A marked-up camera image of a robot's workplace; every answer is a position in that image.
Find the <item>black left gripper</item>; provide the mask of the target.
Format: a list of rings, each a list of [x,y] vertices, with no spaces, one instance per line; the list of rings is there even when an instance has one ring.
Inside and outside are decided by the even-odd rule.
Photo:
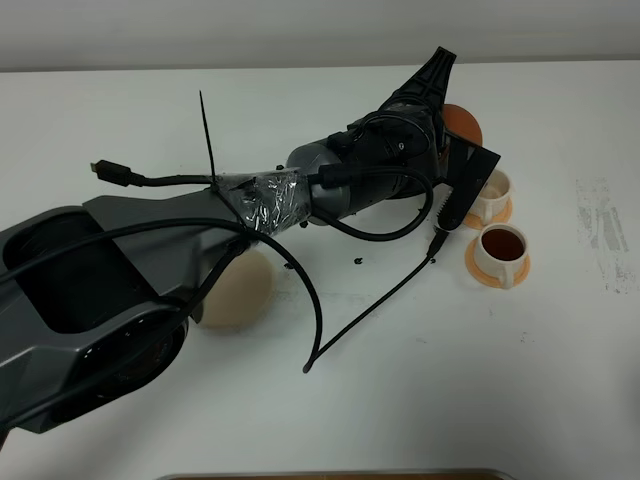
[[[433,184],[446,175],[442,109],[457,55],[438,47],[383,106],[364,117],[364,163],[406,166]]]

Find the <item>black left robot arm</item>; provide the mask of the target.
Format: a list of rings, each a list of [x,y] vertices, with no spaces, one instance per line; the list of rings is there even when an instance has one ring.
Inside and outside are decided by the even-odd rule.
[[[102,196],[1,235],[1,429],[43,433],[157,378],[232,261],[308,220],[338,230],[388,199],[433,196],[446,172],[438,49],[377,110],[246,175],[149,178],[106,160],[121,186],[193,184],[161,200]]]

